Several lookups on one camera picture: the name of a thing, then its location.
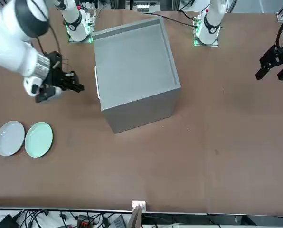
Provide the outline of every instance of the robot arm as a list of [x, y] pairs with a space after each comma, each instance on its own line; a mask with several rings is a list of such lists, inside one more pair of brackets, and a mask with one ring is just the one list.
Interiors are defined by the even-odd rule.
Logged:
[[210, 45], [216, 41], [226, 10], [225, 0], [210, 0], [208, 13], [204, 15], [202, 26], [197, 34], [203, 44]]
[[[43, 0], [36, 3], [43, 13], [48, 11]], [[21, 74], [23, 86], [36, 102], [60, 95], [62, 91], [80, 92], [74, 71], [62, 71], [62, 56], [53, 52], [38, 53], [29, 43], [47, 32], [49, 22], [33, 0], [12, 0], [0, 10], [0, 66]]]
[[65, 19], [70, 37], [76, 41], [83, 41], [90, 33], [90, 13], [78, 10], [74, 0], [52, 0]]

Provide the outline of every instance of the open box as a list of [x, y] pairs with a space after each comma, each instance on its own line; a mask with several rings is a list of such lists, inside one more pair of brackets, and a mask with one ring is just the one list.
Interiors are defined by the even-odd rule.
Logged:
[[115, 133], [172, 115], [180, 91], [163, 18], [94, 33], [101, 110]]

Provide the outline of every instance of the tabletop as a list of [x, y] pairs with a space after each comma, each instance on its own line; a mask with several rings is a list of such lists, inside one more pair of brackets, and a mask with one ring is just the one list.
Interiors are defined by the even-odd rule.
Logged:
[[[145, 200], [149, 211], [283, 215], [283, 82], [279, 69], [255, 78], [275, 42], [275, 15], [226, 14], [219, 47], [194, 47], [190, 27], [165, 19], [182, 86], [175, 113], [119, 134], [100, 112], [93, 45], [69, 44], [61, 14], [50, 15], [64, 67], [85, 91], [36, 104], [22, 77], [0, 67], [0, 127], [43, 121], [54, 132], [42, 158], [24, 147], [0, 156], [0, 206], [130, 210]], [[96, 29], [149, 17], [104, 9]], [[40, 40], [57, 49], [51, 32]]]

